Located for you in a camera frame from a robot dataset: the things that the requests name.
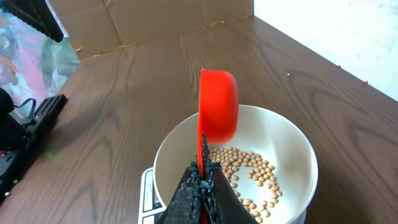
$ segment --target black electronic device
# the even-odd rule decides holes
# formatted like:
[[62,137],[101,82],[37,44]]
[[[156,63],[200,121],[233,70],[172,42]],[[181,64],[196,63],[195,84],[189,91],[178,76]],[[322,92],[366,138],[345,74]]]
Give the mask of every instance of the black electronic device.
[[9,114],[14,110],[11,97],[0,88],[0,203],[24,175],[40,152],[40,144],[53,128],[58,115],[67,103],[64,95],[44,99],[35,110],[19,123]]
[[0,8],[57,42],[64,37],[63,27],[47,0],[0,0]]

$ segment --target digital scale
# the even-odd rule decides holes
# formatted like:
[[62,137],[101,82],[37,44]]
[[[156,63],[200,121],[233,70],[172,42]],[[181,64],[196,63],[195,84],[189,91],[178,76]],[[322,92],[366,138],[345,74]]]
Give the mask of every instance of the digital scale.
[[[154,168],[149,168],[141,177],[138,224],[155,224],[165,209],[156,195]],[[306,212],[304,211],[292,224],[305,224]]]

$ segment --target wooden table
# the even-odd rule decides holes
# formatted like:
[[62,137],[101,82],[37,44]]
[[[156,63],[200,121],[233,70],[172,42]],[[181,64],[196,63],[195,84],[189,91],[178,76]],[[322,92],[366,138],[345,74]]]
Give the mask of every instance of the wooden table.
[[247,17],[83,61],[0,222],[137,223],[141,174],[197,111],[202,67],[231,72],[241,104],[275,111],[307,135],[319,165],[307,223],[398,220],[398,103]]

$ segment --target dried chickpea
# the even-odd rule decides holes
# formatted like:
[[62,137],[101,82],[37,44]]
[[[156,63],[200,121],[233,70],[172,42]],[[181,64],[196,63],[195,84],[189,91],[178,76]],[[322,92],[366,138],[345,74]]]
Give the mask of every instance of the dried chickpea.
[[265,205],[259,205],[259,210],[260,210],[260,212],[262,212],[263,210],[265,210],[266,209],[266,206]]
[[262,223],[262,218],[261,218],[261,217],[256,217],[256,221],[257,221],[258,223]]
[[276,185],[273,185],[273,186],[271,187],[271,190],[273,190],[273,191],[279,190],[279,187],[276,186]]
[[264,216],[266,218],[268,218],[271,215],[271,213],[268,210],[264,210],[264,211],[262,211],[262,213],[264,214]]
[[234,183],[234,182],[231,182],[230,185],[231,185],[232,188],[238,187],[238,184],[237,184],[237,183]]
[[278,198],[278,195],[274,191],[271,191],[271,192],[272,192],[271,198]]
[[243,200],[243,205],[245,205],[245,206],[249,206],[250,205],[250,203],[252,203],[253,201],[252,200],[250,200],[250,199],[244,199]]
[[253,216],[255,216],[255,217],[259,217],[259,216],[260,216],[260,212],[257,211],[257,210],[251,211],[251,214],[252,214]]
[[254,202],[252,202],[252,203],[250,203],[249,208],[256,209],[257,205]]
[[232,174],[232,175],[231,175],[231,178],[232,178],[233,180],[239,180],[239,177],[238,177],[237,175],[235,175],[235,174]]
[[270,202],[276,204],[276,203],[278,203],[279,201],[278,201],[278,199],[276,199],[276,198],[272,198],[272,199],[270,199]]

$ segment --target red measuring cup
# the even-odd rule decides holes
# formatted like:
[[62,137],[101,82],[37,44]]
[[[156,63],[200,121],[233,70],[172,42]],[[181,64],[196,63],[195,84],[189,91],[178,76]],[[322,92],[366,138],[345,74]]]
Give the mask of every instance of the red measuring cup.
[[201,70],[198,120],[198,171],[205,178],[201,135],[209,144],[234,138],[238,127],[238,85],[226,71]]

